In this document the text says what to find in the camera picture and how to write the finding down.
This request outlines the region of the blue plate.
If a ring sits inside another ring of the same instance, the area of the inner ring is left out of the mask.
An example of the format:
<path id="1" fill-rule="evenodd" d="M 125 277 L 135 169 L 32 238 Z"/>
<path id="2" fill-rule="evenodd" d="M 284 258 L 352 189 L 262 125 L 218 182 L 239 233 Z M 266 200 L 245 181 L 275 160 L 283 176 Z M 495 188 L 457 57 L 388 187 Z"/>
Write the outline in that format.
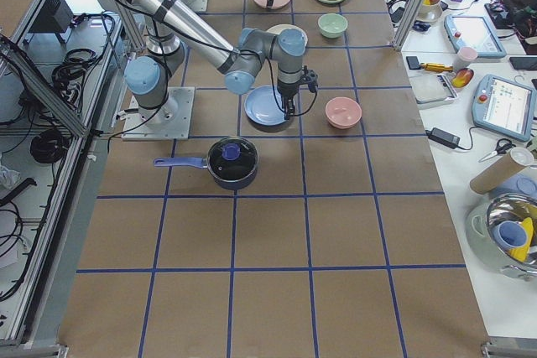
<path id="1" fill-rule="evenodd" d="M 250 91 L 244 110 L 247 117 L 262 126 L 274 127 L 288 121 L 279 93 L 271 85 L 258 86 Z"/>

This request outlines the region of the pink bowl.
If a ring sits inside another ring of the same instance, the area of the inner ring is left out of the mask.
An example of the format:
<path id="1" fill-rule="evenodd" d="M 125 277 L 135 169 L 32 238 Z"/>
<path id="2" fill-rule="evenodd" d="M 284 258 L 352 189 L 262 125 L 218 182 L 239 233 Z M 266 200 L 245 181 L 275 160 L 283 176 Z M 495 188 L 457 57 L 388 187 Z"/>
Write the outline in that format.
<path id="1" fill-rule="evenodd" d="M 327 121 L 335 128 L 348 129 L 356 126 L 362 118 L 362 108 L 349 97 L 338 96 L 326 103 Z"/>

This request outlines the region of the dark blue pot with lid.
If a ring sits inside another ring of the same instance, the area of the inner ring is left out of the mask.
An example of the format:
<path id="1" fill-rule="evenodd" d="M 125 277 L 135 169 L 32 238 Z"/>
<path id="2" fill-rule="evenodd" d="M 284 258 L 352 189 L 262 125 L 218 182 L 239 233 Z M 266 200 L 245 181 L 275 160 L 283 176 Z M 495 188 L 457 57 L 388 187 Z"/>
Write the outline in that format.
<path id="1" fill-rule="evenodd" d="M 206 169 L 223 189 L 248 187 L 258 172 L 258 150 L 244 137 L 225 137 L 214 143 L 205 157 L 156 158 L 155 167 Z"/>

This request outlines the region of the green bowl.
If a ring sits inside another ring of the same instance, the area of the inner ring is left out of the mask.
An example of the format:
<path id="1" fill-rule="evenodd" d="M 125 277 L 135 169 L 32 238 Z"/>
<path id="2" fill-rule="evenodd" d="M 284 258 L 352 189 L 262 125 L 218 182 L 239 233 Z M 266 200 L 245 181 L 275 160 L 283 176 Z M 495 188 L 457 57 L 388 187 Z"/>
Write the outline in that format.
<path id="1" fill-rule="evenodd" d="M 347 19 L 337 13 L 326 13 L 317 20 L 321 35 L 328 39 L 341 37 L 348 28 Z"/>

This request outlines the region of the cardboard tube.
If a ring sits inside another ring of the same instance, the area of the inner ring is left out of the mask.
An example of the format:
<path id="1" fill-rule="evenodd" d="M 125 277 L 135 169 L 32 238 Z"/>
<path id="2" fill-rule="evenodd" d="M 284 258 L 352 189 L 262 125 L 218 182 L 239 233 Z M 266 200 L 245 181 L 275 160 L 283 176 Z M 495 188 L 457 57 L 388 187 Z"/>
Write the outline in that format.
<path id="1" fill-rule="evenodd" d="M 475 193 L 484 195 L 528 168 L 533 162 L 534 155 L 527 148 L 512 148 L 509 153 L 503 155 L 498 161 L 492 163 L 473 178 L 469 183 L 470 189 Z"/>

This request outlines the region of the cream white plate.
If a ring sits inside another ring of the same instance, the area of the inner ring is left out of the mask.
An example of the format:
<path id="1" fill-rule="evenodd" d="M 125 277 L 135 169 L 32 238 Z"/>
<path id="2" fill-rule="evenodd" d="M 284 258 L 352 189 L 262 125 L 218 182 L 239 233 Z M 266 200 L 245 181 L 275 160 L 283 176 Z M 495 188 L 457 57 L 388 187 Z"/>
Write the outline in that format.
<path id="1" fill-rule="evenodd" d="M 269 33 L 271 33 L 271 34 L 281 34 L 286 29 L 296 29 L 296 30 L 300 31 L 302 33 L 303 37 L 304 37 L 305 45 L 308 44 L 307 33 L 302 28 L 300 28 L 298 26 L 295 26 L 293 24 L 288 24 L 288 23 L 276 24 L 276 25 L 268 28 L 267 31 Z"/>

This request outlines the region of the black power adapter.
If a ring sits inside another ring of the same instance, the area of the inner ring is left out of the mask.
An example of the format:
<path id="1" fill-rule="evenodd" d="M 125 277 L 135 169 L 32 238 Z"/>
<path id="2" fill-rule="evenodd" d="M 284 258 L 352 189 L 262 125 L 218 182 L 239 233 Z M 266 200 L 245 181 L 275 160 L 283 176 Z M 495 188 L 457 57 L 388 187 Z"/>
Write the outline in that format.
<path id="1" fill-rule="evenodd" d="M 450 149 L 456 149 L 459 147 L 460 138 L 452 133 L 446 132 L 438 127 L 433 127 L 425 131 L 429 140 L 439 143 Z"/>

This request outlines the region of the steel bowl with toys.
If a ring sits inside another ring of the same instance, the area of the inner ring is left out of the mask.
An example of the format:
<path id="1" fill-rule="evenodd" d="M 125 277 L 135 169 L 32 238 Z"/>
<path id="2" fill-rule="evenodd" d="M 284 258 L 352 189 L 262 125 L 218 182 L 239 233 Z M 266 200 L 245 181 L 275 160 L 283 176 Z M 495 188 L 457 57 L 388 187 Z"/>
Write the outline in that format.
<path id="1" fill-rule="evenodd" d="M 506 277 L 536 278 L 536 200 L 505 194 L 475 207 L 465 231 L 470 248 L 489 269 Z"/>

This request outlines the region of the teach pendant tablet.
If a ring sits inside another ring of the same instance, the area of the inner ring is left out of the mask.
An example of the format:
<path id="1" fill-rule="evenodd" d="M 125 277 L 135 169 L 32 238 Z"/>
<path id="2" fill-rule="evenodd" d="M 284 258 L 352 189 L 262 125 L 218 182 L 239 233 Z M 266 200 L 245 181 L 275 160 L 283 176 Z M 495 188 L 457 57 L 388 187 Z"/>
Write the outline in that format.
<path id="1" fill-rule="evenodd" d="M 472 120 L 476 126 L 528 142 L 535 105 L 535 89 L 496 75 L 485 75 L 474 93 Z"/>
<path id="2" fill-rule="evenodd" d="M 502 59 L 507 55 L 495 28 L 483 16 L 447 15 L 444 29 L 455 51 L 469 47 L 478 58 Z"/>

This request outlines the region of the scissors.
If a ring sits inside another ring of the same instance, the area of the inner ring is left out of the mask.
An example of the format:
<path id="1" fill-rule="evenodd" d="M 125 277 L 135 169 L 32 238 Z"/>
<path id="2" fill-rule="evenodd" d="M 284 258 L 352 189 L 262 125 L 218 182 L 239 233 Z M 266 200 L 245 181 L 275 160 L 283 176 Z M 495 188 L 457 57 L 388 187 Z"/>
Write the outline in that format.
<path id="1" fill-rule="evenodd" d="M 490 160 L 492 158 L 495 158 L 495 157 L 498 157 L 498 156 L 501 156 L 501 155 L 505 155 L 506 153 L 508 153 L 514 147 L 515 147 L 515 144 L 513 143 L 512 140 L 510 140 L 508 138 L 505 138 L 505 137 L 499 138 L 499 140 L 497 140 L 497 142 L 496 142 L 494 150 L 491 151 L 490 153 L 487 153 L 483 157 L 481 157 L 478 160 L 478 162 L 483 163 L 483 162 L 488 161 L 488 160 Z"/>

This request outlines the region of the pink cup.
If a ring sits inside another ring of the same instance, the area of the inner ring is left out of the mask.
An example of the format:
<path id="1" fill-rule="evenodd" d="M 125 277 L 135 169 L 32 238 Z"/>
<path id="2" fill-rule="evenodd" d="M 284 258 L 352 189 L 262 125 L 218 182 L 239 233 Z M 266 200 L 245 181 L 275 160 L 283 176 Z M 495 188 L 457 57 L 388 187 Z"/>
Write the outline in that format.
<path id="1" fill-rule="evenodd" d="M 457 53 L 456 58 L 453 61 L 452 67 L 454 72 L 458 72 L 467 68 L 478 57 L 478 52 L 469 46 L 461 47 Z"/>

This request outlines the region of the bowl with toy fruit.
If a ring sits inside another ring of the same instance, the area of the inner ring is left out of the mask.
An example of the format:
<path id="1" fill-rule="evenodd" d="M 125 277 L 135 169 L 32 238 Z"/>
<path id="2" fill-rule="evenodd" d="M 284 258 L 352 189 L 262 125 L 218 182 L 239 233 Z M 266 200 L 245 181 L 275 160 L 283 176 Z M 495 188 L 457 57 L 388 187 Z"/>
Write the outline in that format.
<path id="1" fill-rule="evenodd" d="M 442 15 L 441 0 L 423 0 L 420 5 L 417 19 L 425 23 L 434 23 Z"/>

